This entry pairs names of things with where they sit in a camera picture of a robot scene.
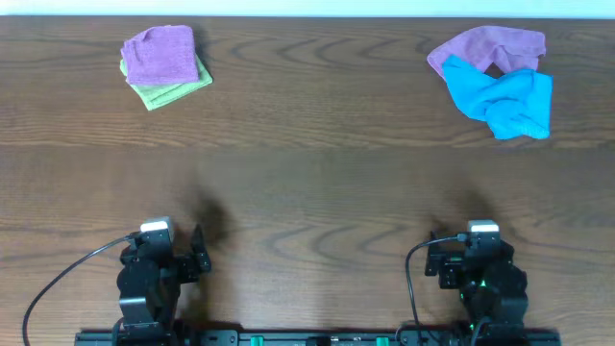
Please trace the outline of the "blue microfiber cloth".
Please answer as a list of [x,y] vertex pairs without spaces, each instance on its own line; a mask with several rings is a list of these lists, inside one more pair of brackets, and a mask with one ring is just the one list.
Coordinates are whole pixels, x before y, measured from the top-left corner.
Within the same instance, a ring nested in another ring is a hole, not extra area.
[[458,110],[486,123],[494,138],[550,137],[552,76],[519,69],[493,78],[455,55],[445,60],[442,70]]

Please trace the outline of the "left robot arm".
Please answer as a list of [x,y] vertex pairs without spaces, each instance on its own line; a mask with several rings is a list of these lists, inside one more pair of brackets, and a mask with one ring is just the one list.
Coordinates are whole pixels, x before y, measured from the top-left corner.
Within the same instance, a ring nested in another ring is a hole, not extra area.
[[113,345],[179,345],[182,327],[175,312],[183,284],[196,283],[211,270],[201,226],[190,239],[190,251],[176,255],[168,221],[144,223],[129,236],[122,251],[116,284],[123,314],[111,330]]

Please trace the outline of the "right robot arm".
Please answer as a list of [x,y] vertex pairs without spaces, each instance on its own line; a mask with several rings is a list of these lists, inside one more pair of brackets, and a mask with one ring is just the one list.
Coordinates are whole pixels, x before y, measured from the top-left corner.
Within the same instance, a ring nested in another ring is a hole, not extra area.
[[513,255],[497,231],[430,236],[425,274],[436,276],[442,289],[456,289],[469,318],[449,333],[448,344],[529,344],[524,327],[528,278]]

